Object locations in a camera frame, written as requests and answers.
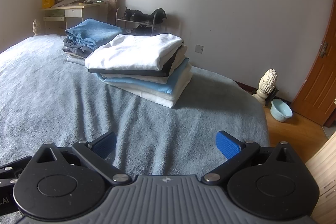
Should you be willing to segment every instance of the white garment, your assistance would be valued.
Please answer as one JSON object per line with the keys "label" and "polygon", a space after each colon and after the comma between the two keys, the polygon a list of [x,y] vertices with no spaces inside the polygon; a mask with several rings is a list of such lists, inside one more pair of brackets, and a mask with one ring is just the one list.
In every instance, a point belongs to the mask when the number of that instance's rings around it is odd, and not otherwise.
{"label": "white garment", "polygon": [[153,37],[119,34],[85,59],[85,67],[106,70],[162,70],[183,39],[169,33]]}
{"label": "white garment", "polygon": [[147,99],[151,102],[154,102],[154,103],[157,103],[159,105],[163,105],[163,106],[172,108],[175,105],[175,103],[177,102],[177,100],[180,98],[180,96],[181,96],[183,90],[185,89],[185,87],[189,84],[192,75],[193,74],[191,72],[188,72],[188,77],[186,79],[186,82],[184,82],[183,86],[180,87],[179,89],[176,89],[176,90],[174,89],[174,92],[172,94],[173,95],[172,100],[167,100],[167,99],[165,99],[163,97],[160,97],[158,95],[155,95],[153,93],[142,91],[142,90],[139,90],[139,89],[126,88],[126,87],[120,87],[120,88],[122,90],[126,90],[130,93],[133,93],[137,96],[140,96],[141,98]]}
{"label": "white garment", "polygon": [[185,52],[187,51],[187,46],[182,46],[176,53],[176,57],[174,62],[171,65],[171,69],[169,71],[169,75],[167,77],[157,77],[157,76],[142,76],[142,75],[115,75],[115,74],[104,74],[101,75],[105,78],[125,78],[125,77],[132,77],[135,79],[140,79],[144,81],[155,82],[159,84],[166,84],[168,77],[174,72],[174,70],[181,65],[182,61],[185,59]]}
{"label": "white garment", "polygon": [[163,98],[163,99],[166,99],[166,100],[169,100],[169,101],[173,101],[176,98],[175,91],[180,90],[184,86],[185,82],[187,82],[187,80],[189,78],[190,70],[191,70],[191,65],[187,64],[185,69],[181,73],[179,79],[177,80],[172,94],[167,94],[165,92],[153,90],[153,89],[150,89],[150,88],[147,88],[147,87],[144,87],[144,86],[141,86],[141,85],[137,85],[137,84],[112,83],[112,82],[105,82],[105,83],[107,83],[109,85],[116,86],[117,88],[121,88],[121,89],[128,88],[128,89],[132,89],[132,90],[144,91],[144,92],[147,92],[147,93],[151,93],[155,96],[159,96],[160,98]]}

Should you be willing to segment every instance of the desk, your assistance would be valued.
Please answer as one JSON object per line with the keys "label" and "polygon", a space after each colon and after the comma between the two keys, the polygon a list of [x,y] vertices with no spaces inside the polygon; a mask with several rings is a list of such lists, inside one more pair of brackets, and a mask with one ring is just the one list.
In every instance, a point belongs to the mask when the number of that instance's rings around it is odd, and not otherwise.
{"label": "desk", "polygon": [[105,2],[92,3],[92,4],[75,4],[68,5],[64,7],[51,7],[41,9],[44,11],[44,26],[47,29],[47,21],[63,21],[65,22],[65,29],[68,28],[67,18],[81,18],[82,22],[87,18],[93,18],[99,20],[100,17],[100,7],[104,5]]}

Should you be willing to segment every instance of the folded blue shirt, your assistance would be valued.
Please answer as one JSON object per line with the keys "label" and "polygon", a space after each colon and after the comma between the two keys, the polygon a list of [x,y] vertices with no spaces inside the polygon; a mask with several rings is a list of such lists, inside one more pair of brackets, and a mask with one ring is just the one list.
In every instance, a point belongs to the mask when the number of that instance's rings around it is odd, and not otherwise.
{"label": "folded blue shirt", "polygon": [[65,34],[74,43],[96,50],[122,32],[122,28],[88,18],[77,26],[67,29]]}
{"label": "folded blue shirt", "polygon": [[167,83],[166,84],[159,84],[159,83],[154,83],[150,81],[144,81],[144,80],[139,80],[135,79],[132,77],[125,77],[125,78],[104,78],[101,74],[97,73],[96,75],[98,76],[99,80],[106,82],[106,83],[129,83],[129,84],[136,84],[136,85],[142,85],[146,88],[152,89],[152,90],[157,90],[160,92],[164,92],[167,94],[172,94],[173,89],[176,85],[176,82],[178,81],[180,75],[182,74],[183,70],[185,69],[185,66],[189,62],[189,58],[186,58],[183,60],[181,65],[179,65],[176,70],[169,76]]}

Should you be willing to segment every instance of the brown wooden door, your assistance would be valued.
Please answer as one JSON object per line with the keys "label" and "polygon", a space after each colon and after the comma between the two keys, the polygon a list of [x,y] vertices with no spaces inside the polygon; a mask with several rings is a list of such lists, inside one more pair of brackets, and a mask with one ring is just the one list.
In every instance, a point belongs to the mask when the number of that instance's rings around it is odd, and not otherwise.
{"label": "brown wooden door", "polygon": [[336,3],[334,0],[320,51],[291,108],[294,112],[323,125],[336,107],[335,97]]}

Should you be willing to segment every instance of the bed post finial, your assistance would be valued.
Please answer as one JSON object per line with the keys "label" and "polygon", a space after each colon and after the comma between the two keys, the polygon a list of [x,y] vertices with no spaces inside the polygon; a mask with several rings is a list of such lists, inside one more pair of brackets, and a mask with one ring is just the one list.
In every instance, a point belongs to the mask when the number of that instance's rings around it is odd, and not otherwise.
{"label": "bed post finial", "polygon": [[260,79],[259,89],[256,94],[252,96],[258,100],[260,104],[265,105],[265,99],[275,88],[278,73],[274,69],[269,69],[265,75]]}
{"label": "bed post finial", "polygon": [[33,22],[33,32],[35,35],[41,35],[41,23],[38,19],[35,19]]}

